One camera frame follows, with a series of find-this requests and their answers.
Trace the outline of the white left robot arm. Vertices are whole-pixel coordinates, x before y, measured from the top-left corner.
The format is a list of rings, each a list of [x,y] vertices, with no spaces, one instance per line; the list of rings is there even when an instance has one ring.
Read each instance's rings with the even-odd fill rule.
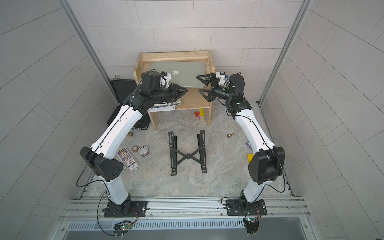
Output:
[[[125,217],[134,212],[131,195],[122,179],[124,164],[116,160],[115,155],[126,135],[148,109],[158,104],[175,103],[188,92],[188,89],[171,83],[171,78],[170,73],[159,73],[155,69],[143,73],[107,130],[90,147],[80,151],[86,164],[106,187],[109,200],[104,210],[106,217]]]

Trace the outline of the silver laptop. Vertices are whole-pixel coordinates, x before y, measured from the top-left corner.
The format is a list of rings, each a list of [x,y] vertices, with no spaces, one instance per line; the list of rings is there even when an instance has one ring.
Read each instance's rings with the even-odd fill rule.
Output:
[[[175,83],[184,88],[203,88],[205,85],[197,79],[199,75],[205,75],[205,63],[201,62],[151,62],[150,68],[158,72],[172,74],[170,83]]]

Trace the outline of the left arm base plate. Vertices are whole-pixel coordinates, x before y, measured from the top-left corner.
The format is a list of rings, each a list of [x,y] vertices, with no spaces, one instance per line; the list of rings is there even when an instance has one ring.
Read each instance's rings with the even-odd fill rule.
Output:
[[[147,211],[148,201],[128,201],[122,205],[116,205],[109,201],[103,209],[105,218],[144,217]]]

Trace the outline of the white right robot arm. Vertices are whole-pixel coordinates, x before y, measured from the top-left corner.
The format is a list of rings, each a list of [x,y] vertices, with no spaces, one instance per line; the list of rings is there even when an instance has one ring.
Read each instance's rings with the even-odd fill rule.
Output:
[[[257,122],[250,103],[244,97],[245,80],[240,73],[227,78],[219,72],[199,75],[197,79],[211,86],[210,90],[199,90],[208,102],[215,99],[225,101],[227,114],[241,126],[251,145],[253,158],[248,164],[251,179],[239,199],[242,211],[249,212],[255,209],[265,187],[283,175],[285,150],[276,147]]]

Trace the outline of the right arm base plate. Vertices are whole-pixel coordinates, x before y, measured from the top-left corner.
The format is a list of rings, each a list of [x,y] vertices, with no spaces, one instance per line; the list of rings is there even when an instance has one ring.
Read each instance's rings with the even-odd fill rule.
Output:
[[[260,199],[254,203],[248,203],[246,200],[226,199],[228,216],[266,216],[268,214],[264,200]]]

